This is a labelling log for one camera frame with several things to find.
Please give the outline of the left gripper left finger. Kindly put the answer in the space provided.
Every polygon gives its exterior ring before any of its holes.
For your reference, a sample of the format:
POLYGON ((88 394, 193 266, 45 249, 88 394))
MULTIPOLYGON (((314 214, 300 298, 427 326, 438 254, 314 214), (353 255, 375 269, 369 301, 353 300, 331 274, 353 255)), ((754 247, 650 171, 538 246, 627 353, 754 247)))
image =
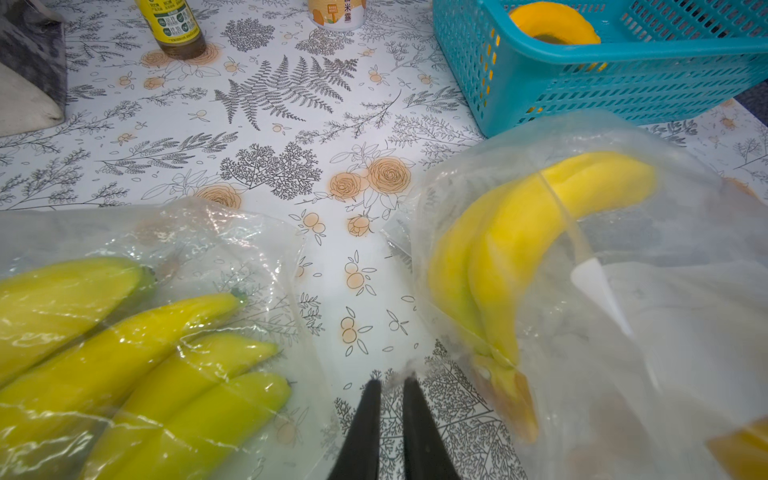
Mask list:
POLYGON ((328 480, 378 479, 381 390, 380 380, 366 384, 328 480))

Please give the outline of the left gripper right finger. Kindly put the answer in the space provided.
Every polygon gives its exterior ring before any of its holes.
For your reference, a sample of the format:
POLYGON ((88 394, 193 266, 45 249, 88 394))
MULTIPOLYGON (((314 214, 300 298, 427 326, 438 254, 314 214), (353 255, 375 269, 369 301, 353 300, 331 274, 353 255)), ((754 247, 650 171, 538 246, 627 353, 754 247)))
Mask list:
POLYGON ((403 447, 406 479, 460 479, 414 376, 404 382, 403 447))

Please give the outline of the single orange banana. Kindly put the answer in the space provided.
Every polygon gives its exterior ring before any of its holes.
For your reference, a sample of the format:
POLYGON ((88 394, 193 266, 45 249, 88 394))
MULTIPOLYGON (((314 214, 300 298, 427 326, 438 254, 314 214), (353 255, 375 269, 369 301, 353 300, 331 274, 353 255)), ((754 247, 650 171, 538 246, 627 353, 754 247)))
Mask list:
POLYGON ((560 3, 540 1, 515 7, 510 20, 526 35, 560 45, 600 44, 594 27, 575 9, 560 3))

